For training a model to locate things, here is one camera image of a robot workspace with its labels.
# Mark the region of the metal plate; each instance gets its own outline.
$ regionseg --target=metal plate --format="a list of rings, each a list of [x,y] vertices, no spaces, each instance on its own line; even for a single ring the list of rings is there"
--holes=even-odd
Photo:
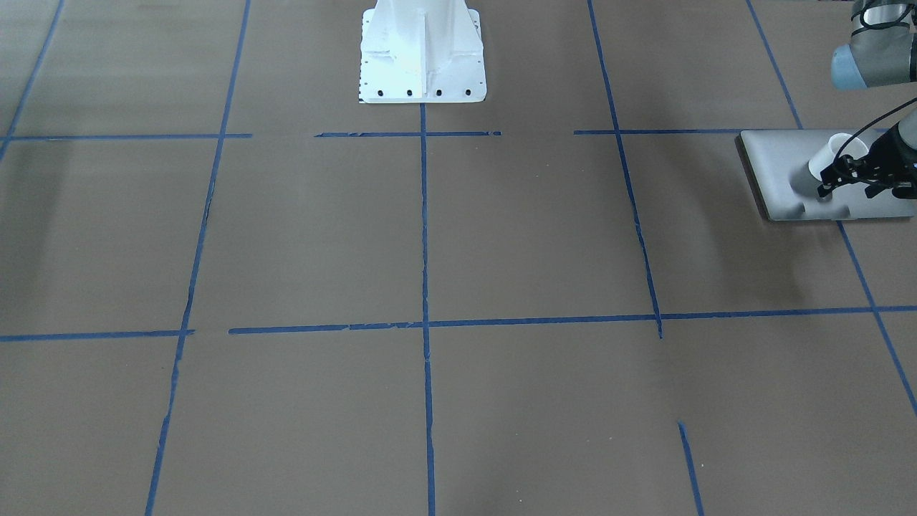
[[[808,170],[809,158],[838,132],[855,130],[744,130],[740,151],[754,177],[771,220],[850,220],[913,217],[914,204],[895,198],[889,190],[869,199],[863,185],[842,186],[820,199]],[[865,131],[860,139],[871,145],[879,136]]]

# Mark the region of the blue tape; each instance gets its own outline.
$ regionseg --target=blue tape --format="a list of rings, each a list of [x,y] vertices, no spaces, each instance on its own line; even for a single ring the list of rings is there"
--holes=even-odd
[[[433,377],[430,364],[430,276],[429,276],[429,239],[428,239],[428,198],[427,198],[427,161],[426,161],[426,104],[420,105],[420,193],[421,220],[423,229],[424,272],[422,284],[423,331],[424,331],[424,396],[426,412],[426,502],[428,516],[436,516],[436,466],[433,449]]]
[[[877,307],[879,311],[914,312],[917,306]],[[789,308],[779,310],[746,310],[718,312],[685,312],[662,313],[663,320],[704,320],[704,319],[757,319],[767,317],[800,317],[812,315],[844,315],[872,313],[871,307],[840,308]],[[656,320],[655,314],[599,315],[580,317],[532,317],[507,319],[465,319],[465,320],[430,320],[428,328],[461,328],[474,326],[524,326],[536,324],[576,324],[595,322],[631,322]],[[422,321],[414,322],[372,322],[363,324],[323,324],[312,326],[274,326],[254,328],[234,328],[230,335],[250,335],[260,333],[303,333],[321,331],[371,331],[371,330],[410,330],[423,328]]]
[[[697,516],[703,516],[701,488],[697,483],[697,473],[694,469],[694,457],[691,455],[691,444],[688,442],[688,429],[685,428],[685,424],[681,421],[679,421],[679,433],[681,434],[681,447],[685,452],[685,462],[688,463],[688,476],[691,478],[691,492],[694,493],[694,507],[697,508]]]
[[[6,156],[6,149],[9,148],[9,143],[12,141],[13,136],[16,134],[16,127],[19,125],[19,119],[22,118],[22,111],[26,107],[28,96],[32,93],[32,87],[35,85],[35,79],[39,75],[39,68],[41,68],[41,64],[45,61],[45,55],[48,54],[48,48],[50,47],[51,39],[54,37],[54,32],[57,30],[58,22],[61,21],[63,3],[64,0],[59,0],[57,10],[54,11],[54,18],[51,19],[51,25],[48,28],[48,36],[45,37],[44,43],[41,44],[41,50],[39,51],[38,58],[35,60],[35,66],[32,67],[32,73],[28,77],[26,87],[22,90],[22,96],[19,97],[19,104],[16,106],[16,112],[13,114],[13,119],[10,121],[9,129],[6,130],[6,137],[3,140],[3,146],[0,147],[0,162],[3,161],[4,156]]]
[[[316,138],[417,138],[419,132],[322,132]]]
[[[777,73],[777,78],[780,80],[780,87],[783,88],[783,95],[787,97],[787,104],[790,105],[790,111],[793,113],[793,119],[796,120],[796,128],[802,129],[802,122],[800,121],[800,115],[796,112],[796,104],[793,103],[793,99],[790,96],[790,89],[787,88],[787,82],[783,80],[783,73],[780,73],[780,68],[777,66],[777,60],[774,59],[774,52],[770,50],[770,43],[768,43],[768,37],[764,34],[764,29],[761,27],[761,22],[757,19],[757,13],[755,8],[751,5],[751,0],[746,0],[748,5],[748,11],[751,12],[752,19],[755,20],[755,27],[757,27],[757,33],[761,36],[761,41],[764,42],[764,49],[768,51],[768,57],[770,58],[770,65],[774,67],[774,72]]]
[[[165,418],[162,419],[160,428],[160,441],[156,449],[156,461],[153,465],[153,474],[149,481],[149,494],[147,496],[146,516],[152,516],[153,506],[156,503],[156,490],[159,487],[160,472],[162,469],[162,457],[165,455],[166,442],[169,437],[169,425],[171,423],[172,409],[175,404],[175,392],[178,387],[179,363],[182,361],[184,353],[184,344],[187,337],[188,324],[191,319],[191,309],[194,303],[194,290],[197,286],[197,276],[201,268],[201,256],[204,253],[204,238],[207,233],[207,220],[210,216],[210,207],[214,199],[216,185],[216,176],[220,168],[220,160],[223,155],[223,143],[226,141],[226,127],[229,124],[229,111],[232,107],[233,94],[236,91],[236,79],[238,78],[238,67],[242,59],[242,47],[245,44],[245,33],[249,25],[249,12],[251,11],[251,0],[245,1],[245,10],[242,13],[242,23],[238,32],[238,43],[236,45],[236,59],[233,60],[232,74],[229,77],[229,87],[226,91],[226,103],[223,106],[223,120],[220,123],[220,134],[216,141],[216,152],[214,155],[214,166],[210,172],[210,182],[207,186],[207,197],[204,201],[204,214],[201,217],[201,229],[197,236],[197,247],[194,251],[194,264],[191,271],[191,280],[188,284],[188,302],[185,305],[184,314],[182,315],[182,330],[178,337],[178,344],[175,347],[175,361],[172,364],[171,385],[169,388],[169,407],[166,411]]]
[[[621,134],[738,134],[746,129],[621,129]],[[617,134],[613,129],[577,129],[575,136]]]
[[[876,324],[878,324],[878,330],[882,334],[882,339],[885,341],[885,347],[889,350],[889,355],[891,356],[891,362],[895,365],[895,370],[898,372],[898,378],[901,381],[901,385],[904,387],[904,392],[908,397],[908,401],[911,403],[911,410],[915,416],[917,416],[917,398],[914,396],[913,388],[911,388],[911,382],[908,380],[907,374],[904,372],[904,367],[901,366],[901,360],[898,358],[898,352],[895,350],[895,345],[891,342],[891,337],[889,337],[889,332],[885,328],[885,321],[882,320],[882,315],[879,308],[876,306],[876,301],[872,297],[872,292],[869,290],[869,285],[866,281],[866,275],[863,274],[863,268],[860,267],[859,260],[856,258],[856,253],[854,252],[854,246],[850,242],[850,237],[847,236],[847,230],[844,227],[844,223],[840,220],[837,221],[837,228],[841,231],[841,236],[844,238],[844,245],[847,248],[847,252],[850,253],[850,259],[853,260],[854,268],[856,269],[856,275],[859,276],[860,285],[863,286],[863,292],[866,294],[866,298],[869,301],[869,306],[872,308],[873,317],[876,319]]]
[[[876,307],[880,312],[914,312],[917,311],[917,305],[902,305],[897,307]]]
[[[105,339],[144,339],[177,337],[181,331],[105,331],[96,333],[44,333],[38,335],[0,335],[0,342],[95,341]]]
[[[804,315],[837,315],[870,313],[869,307],[851,308],[797,308],[785,310],[749,310],[735,312],[696,312],[696,313],[664,313],[664,320],[696,320],[696,319],[742,319],[759,317],[792,317]]]
[[[528,324],[574,324],[578,322],[625,322],[634,320],[656,320],[653,314],[609,315],[586,317],[542,317],[520,319],[480,319],[480,320],[435,320],[431,328],[459,328],[463,326],[517,326]]]
[[[367,324],[316,324],[313,326],[267,326],[233,328],[230,335],[258,335],[263,333],[318,333],[325,331],[406,330],[422,328],[423,322],[372,322]]]
[[[643,263],[646,268],[646,286],[649,288],[649,297],[653,303],[653,313],[656,314],[656,324],[659,331],[659,338],[662,333],[662,318],[659,316],[659,302],[656,296],[656,287],[653,284],[653,271],[649,265],[649,253],[646,251],[646,241],[643,238],[643,230],[640,225],[640,214],[636,208],[636,198],[634,197],[634,185],[631,182],[630,170],[627,166],[627,156],[624,153],[624,139],[621,138],[621,126],[618,124],[618,113],[614,107],[614,95],[612,93],[612,83],[608,78],[608,69],[605,66],[605,52],[602,50],[602,38],[599,36],[599,25],[595,21],[595,8],[592,6],[592,0],[587,0],[589,5],[589,16],[592,22],[592,34],[595,37],[595,49],[599,53],[599,64],[602,66],[602,79],[605,81],[605,94],[608,95],[608,107],[612,112],[612,124],[614,125],[614,136],[618,142],[618,154],[621,156],[621,168],[624,171],[624,182],[627,185],[627,196],[630,198],[631,209],[634,212],[634,227],[636,237],[640,241],[640,249],[643,251]]]
[[[468,136],[501,136],[499,130],[493,133],[486,130],[456,130],[456,131],[428,131],[423,132],[322,132],[316,138],[443,138],[443,137],[468,137]]]
[[[250,132],[230,133],[223,138],[232,140],[251,139]],[[79,140],[217,140],[219,134],[92,134],[92,135],[52,135],[52,136],[14,136],[11,141],[79,141]]]

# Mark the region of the white cup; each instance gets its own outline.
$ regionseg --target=white cup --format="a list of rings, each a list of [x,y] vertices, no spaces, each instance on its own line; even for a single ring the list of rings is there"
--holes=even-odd
[[[841,145],[844,145],[844,142],[847,141],[852,135],[849,135],[845,132],[839,132],[833,135],[828,139],[828,142],[825,143],[818,152],[809,160],[809,174],[812,175],[815,179],[818,179],[818,182],[822,182],[822,170],[824,170],[828,165],[834,162],[834,157],[837,154],[837,150],[841,148]],[[863,156],[867,155],[869,152],[869,147],[859,138],[854,138],[853,141],[847,144],[844,147],[844,152],[841,152],[841,155],[849,155],[851,158],[858,160]]]

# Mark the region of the robotic arm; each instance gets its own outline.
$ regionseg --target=robotic arm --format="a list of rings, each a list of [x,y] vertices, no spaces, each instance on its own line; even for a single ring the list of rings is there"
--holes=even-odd
[[[850,43],[834,51],[831,75],[842,90],[917,82],[917,6],[914,0],[856,0]],[[860,160],[838,152],[822,170],[819,195],[835,188],[866,184],[866,195],[891,190],[897,198],[917,199],[917,111],[879,137]]]

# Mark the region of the floor tile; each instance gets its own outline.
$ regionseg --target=floor tile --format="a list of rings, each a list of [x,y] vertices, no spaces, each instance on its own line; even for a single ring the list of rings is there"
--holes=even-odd
[[[761,216],[733,135],[624,145],[662,311],[867,305],[833,222]]]
[[[188,339],[156,514],[426,515],[420,331]]]
[[[431,139],[434,319],[652,313],[613,140]]]
[[[17,134],[219,132],[243,5],[66,4]]]
[[[253,2],[231,130],[418,131],[417,104],[359,103],[363,0]]]
[[[0,345],[0,514],[142,514],[175,339]]]
[[[421,319],[420,140],[226,143],[194,328]]]
[[[744,2],[595,11],[622,128],[796,127]]]
[[[831,84],[831,57],[834,49],[849,42],[853,3],[798,2],[791,12],[784,4],[753,2],[806,129],[859,129],[913,98],[910,84],[855,91],[839,91]],[[878,127],[889,128],[900,116]]]
[[[694,514],[652,322],[433,329],[436,510]]]
[[[57,4],[53,0],[0,2],[4,13],[0,19],[0,128],[4,134],[48,36]]]
[[[876,303],[917,305],[917,277],[907,265],[917,255],[917,220],[855,220],[844,227]]]
[[[487,100],[430,105],[430,130],[571,134],[612,126],[586,2],[467,4],[481,12]]]
[[[910,514],[917,421],[870,314],[672,321],[708,514]]]
[[[177,329],[214,147],[11,145],[0,167],[0,334]]]

